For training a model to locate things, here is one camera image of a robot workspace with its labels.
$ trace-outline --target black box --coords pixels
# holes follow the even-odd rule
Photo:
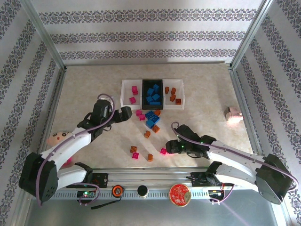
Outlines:
[[[160,101],[160,105],[149,105],[146,97],[147,97],[147,91],[149,90],[149,88],[154,87],[154,85],[157,84],[159,86],[159,91],[158,91],[158,95],[160,96],[159,100]],[[143,110],[162,110],[163,109],[163,81],[162,79],[143,79],[142,80],[142,109]]]

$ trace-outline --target blue block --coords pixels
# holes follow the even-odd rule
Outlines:
[[[153,93],[154,93],[154,89],[149,88],[149,90],[147,91],[146,94],[147,94],[148,96],[151,96]]]
[[[161,105],[161,102],[158,101],[158,102],[150,102],[150,105]]]
[[[152,98],[154,99],[154,101],[157,101],[160,98],[160,96],[156,93],[152,96]]]
[[[154,115],[155,115],[155,113],[153,111],[149,111],[145,114],[145,117],[147,119],[151,119]]]
[[[157,115],[154,115],[154,117],[152,117],[150,120],[151,120],[154,124],[156,124],[156,123],[160,120],[160,117],[157,116]]]
[[[155,126],[154,122],[150,119],[148,119],[145,124],[150,129],[152,129]]]
[[[152,99],[151,97],[147,97],[147,98],[146,98],[146,101],[147,101],[148,103],[150,103],[150,102],[153,101],[153,99]]]
[[[154,90],[155,90],[155,93],[159,92],[159,86],[157,84],[154,85]]]

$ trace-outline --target striped wallpaper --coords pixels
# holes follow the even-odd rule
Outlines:
[[[67,65],[229,63],[261,0],[33,0]]]
[[[276,0],[236,71],[265,155],[301,182],[301,0]],[[301,192],[285,202],[301,225]]]
[[[58,67],[17,0],[1,0],[0,226],[10,225],[24,160],[37,152]]]

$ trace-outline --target white plastic container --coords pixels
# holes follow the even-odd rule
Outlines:
[[[184,83],[182,79],[163,79],[163,109],[166,110],[184,110],[185,107],[185,93]],[[137,86],[138,95],[134,96],[132,93],[132,86]],[[165,87],[169,87],[168,94],[165,94]],[[171,102],[171,89],[176,88],[176,98],[181,99],[181,104],[176,105],[175,101]],[[131,104],[130,98],[135,97],[136,103]],[[142,108],[142,79],[129,79],[122,80],[121,94],[120,94],[120,105],[121,107],[130,106],[132,109],[137,110]]]

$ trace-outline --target beige tabletop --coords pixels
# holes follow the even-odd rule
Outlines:
[[[225,64],[107,65],[70,66],[56,110],[52,133],[73,131],[93,110],[100,93],[112,95],[120,108],[123,79],[183,79],[186,95],[184,110],[162,110],[157,124],[160,131],[146,139],[147,127],[133,110],[130,120],[113,124],[94,142],[79,150],[73,162],[92,168],[208,166],[210,161],[185,154],[161,155],[168,140],[176,139],[170,129],[173,121],[188,125],[199,136],[209,135],[227,145],[252,153],[243,121],[229,125],[224,117],[228,106],[238,106]],[[132,159],[131,146],[138,147],[138,160]],[[148,154],[153,162],[147,162]]]

